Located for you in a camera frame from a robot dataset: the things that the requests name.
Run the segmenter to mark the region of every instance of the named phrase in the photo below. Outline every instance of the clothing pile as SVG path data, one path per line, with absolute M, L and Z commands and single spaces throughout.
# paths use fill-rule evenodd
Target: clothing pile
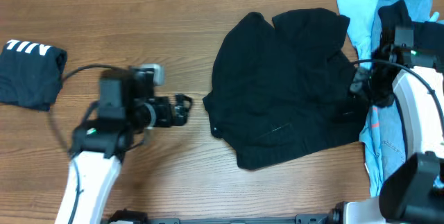
M 415 47 L 440 51 L 444 26 L 421 23 L 438 19 L 429 17 L 432 0 L 337 3 L 341 15 L 293 10 L 275 16 L 274 27 L 258 12 L 246 15 L 222 43 L 203 102 L 213 136 L 236 150 L 244 169 L 364 142 L 377 196 L 406 160 L 402 117 L 396 100 L 379 108 L 349 92 L 356 69 L 341 52 L 345 33 L 359 59 L 370 59 L 383 28 L 413 27 Z
M 443 26 L 439 13 L 431 17 L 432 0 L 337 0 L 339 12 L 350 18 L 348 36 L 359 59 L 371 58 L 379 46 L 383 28 L 408 26 L 415 29 L 416 48 L 441 52 L 438 41 Z M 369 63 L 361 64 L 370 69 Z M 370 177 L 370 194 L 378 196 L 384 181 L 407 158 L 402 115 L 397 100 L 389 107 L 372 106 L 359 140 L 365 143 L 366 168 Z

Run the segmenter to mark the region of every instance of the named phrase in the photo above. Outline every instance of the black t-shirt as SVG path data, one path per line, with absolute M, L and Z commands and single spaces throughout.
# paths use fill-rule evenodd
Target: black t-shirt
M 10 40 L 0 54 L 0 102 L 49 111 L 62 89 L 67 52 Z
M 368 104 L 348 93 L 349 19 L 317 8 L 246 15 L 225 37 L 203 99 L 211 131 L 258 169 L 358 141 Z

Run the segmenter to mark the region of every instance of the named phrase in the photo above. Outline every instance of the blue cloth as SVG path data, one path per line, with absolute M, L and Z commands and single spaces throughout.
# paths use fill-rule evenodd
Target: blue cloth
M 379 0 L 337 0 L 341 15 L 350 18 L 347 33 L 359 59 L 371 58 L 371 31 Z M 361 64 L 370 69 L 370 63 Z
M 441 182 L 439 176 L 435 179 L 434 187 L 437 189 L 444 189 L 444 182 Z
M 337 0 L 339 13 L 350 18 L 348 35 L 357 49 L 359 59 L 371 58 L 379 46 L 381 20 L 377 11 L 398 0 Z M 436 21 L 429 17 L 432 0 L 405 0 L 414 21 Z M 396 104 L 371 107 L 359 140 L 365 144 L 366 168 L 370 178 L 370 194 L 378 196 L 382 184 L 406 160 L 402 122 Z

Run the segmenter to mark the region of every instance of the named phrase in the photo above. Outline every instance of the wooden table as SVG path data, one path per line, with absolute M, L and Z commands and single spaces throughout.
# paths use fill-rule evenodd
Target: wooden table
M 63 48 L 65 71 L 91 63 L 159 63 L 166 70 L 159 94 L 194 98 L 185 127 L 154 130 L 149 146 L 127 154 L 105 216 L 126 207 L 183 219 L 321 213 L 369 197 L 362 144 L 245 171 L 231 147 L 211 136 L 201 101 L 211 90 L 223 38 L 244 15 L 257 11 L 271 20 L 317 7 L 337 12 L 336 0 L 0 0 L 0 43 Z M 434 10 L 444 12 L 444 0 L 434 0 Z M 349 41 L 343 50 L 356 59 Z M 66 137 L 97 99 L 99 74 L 84 71 L 59 94 L 53 109 Z M 53 223 L 67 165 L 46 113 L 0 105 L 0 223 Z

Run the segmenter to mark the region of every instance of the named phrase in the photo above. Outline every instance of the cable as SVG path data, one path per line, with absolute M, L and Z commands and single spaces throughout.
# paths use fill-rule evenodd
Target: cable
M 93 68 L 113 69 L 115 71 L 124 71 L 124 72 L 128 71 L 126 69 L 123 69 L 120 67 L 115 67 L 115 66 L 108 65 L 108 64 L 90 64 L 90 65 L 85 65 L 83 67 L 79 67 L 79 68 L 65 74 L 65 77 L 62 78 L 62 83 L 65 83 L 69 78 L 76 75 L 80 71 L 84 71 L 86 69 L 93 69 Z M 87 118 L 87 116 L 89 116 L 89 114 L 91 114 L 91 112 L 97 107 L 97 105 L 98 105 L 97 102 L 91 103 L 91 105 L 88 108 L 87 114 L 83 117 L 83 121 L 85 120 L 85 117 Z M 80 172 L 78 170 L 77 162 L 72 157 L 71 151 L 68 148 L 68 142 L 63 137 L 63 134 L 61 133 L 60 129 L 57 127 L 56 121 L 54 120 L 54 109 L 52 109 L 48 112 L 48 120 L 49 120 L 49 126 L 50 126 L 51 130 L 54 132 L 55 137 L 57 138 L 59 144 L 62 146 L 62 148 L 68 154 L 69 158 L 73 161 L 74 169 L 76 171 L 76 176 L 77 176 L 76 199 L 74 200 L 74 206 L 73 206 L 71 216 L 69 217 L 69 222 L 68 222 L 68 224 L 72 224 L 74 221 L 74 217 L 76 215 L 76 212 L 77 212 L 77 206 L 78 206 L 78 201 L 80 199 L 80 194 L 83 192 L 83 190 L 80 190 Z
M 128 152 L 128 151 L 130 151 L 130 150 L 133 150 L 133 149 L 135 149 L 135 148 L 137 148 L 137 147 L 140 147 L 140 146 L 142 146 L 142 145 L 144 145 L 145 144 L 145 138 L 143 138 L 138 144 L 135 144 L 135 145 L 133 145 L 133 146 L 131 146 L 129 149 L 127 149 L 125 152 Z
M 113 69 L 115 71 L 124 71 L 127 72 L 127 69 L 124 68 L 120 68 L 120 67 L 115 67 L 112 65 L 108 65 L 108 64 L 89 64 L 89 65 L 85 65 L 83 67 L 79 67 L 73 71 L 68 72 L 64 78 L 62 78 L 62 83 L 64 83 L 66 80 L 68 80 L 69 78 L 71 78 L 72 76 L 76 75 L 78 72 L 80 71 L 84 71 L 86 69 L 93 69 L 93 68 L 102 68 L 102 69 Z
M 417 78 L 427 88 L 427 90 L 429 91 L 430 95 L 433 98 L 433 101 L 435 102 L 436 109 L 438 110 L 439 120 L 441 122 L 441 131 L 443 132 L 443 135 L 444 135 L 444 113 L 443 113 L 443 109 L 441 107 L 441 104 L 439 103 L 438 97 L 436 96 L 435 90 L 433 88 L 431 88 L 430 85 L 423 78 L 421 78 L 421 76 L 419 76 L 416 72 L 412 71 L 410 68 L 405 67 L 404 65 L 400 65 L 400 64 L 397 64 L 397 63 L 392 63 L 392 62 L 385 61 L 385 60 L 367 59 L 367 60 L 357 60 L 357 61 L 354 61 L 354 62 L 351 62 L 351 63 L 352 64 L 361 64 L 361 63 L 365 63 L 365 62 L 380 63 L 380 64 L 385 64 L 385 65 L 388 65 L 388 66 L 397 67 L 397 68 L 405 70 L 406 72 L 410 73 L 415 78 Z
M 76 215 L 78 199 L 80 198 L 80 194 L 83 192 L 80 190 L 80 172 L 78 170 L 77 162 L 73 159 L 74 169 L 76 170 L 77 177 L 77 186 L 76 186 L 76 199 L 74 200 L 74 206 L 72 207 L 71 216 L 69 217 L 68 224 L 72 224 L 74 221 L 74 216 Z

